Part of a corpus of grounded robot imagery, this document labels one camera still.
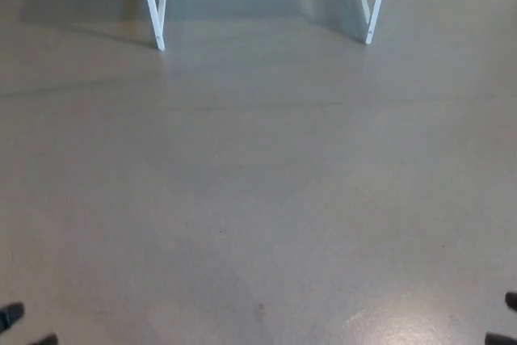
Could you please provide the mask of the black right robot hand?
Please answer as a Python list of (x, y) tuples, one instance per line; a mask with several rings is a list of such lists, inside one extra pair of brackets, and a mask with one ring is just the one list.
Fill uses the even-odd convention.
[[(517, 296), (516, 292), (509, 291), (505, 295), (506, 306), (516, 312), (517, 308)], [(506, 334), (500, 334), (488, 331), (485, 333), (485, 345), (517, 345), (516, 337), (510, 337)]]

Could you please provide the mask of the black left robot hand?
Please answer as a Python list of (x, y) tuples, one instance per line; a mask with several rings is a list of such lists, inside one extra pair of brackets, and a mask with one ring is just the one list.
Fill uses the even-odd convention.
[[(0, 316), (1, 316), (1, 334), (5, 334), (8, 330), (10, 330), (16, 322), (20, 321), (25, 314), (25, 307), (23, 302), (16, 301), (10, 303), (8, 305), (3, 305), (1, 307)], [(31, 343), (31, 345), (58, 345), (59, 339), (56, 334), (51, 333), (44, 336), (41, 339), (36, 340)]]

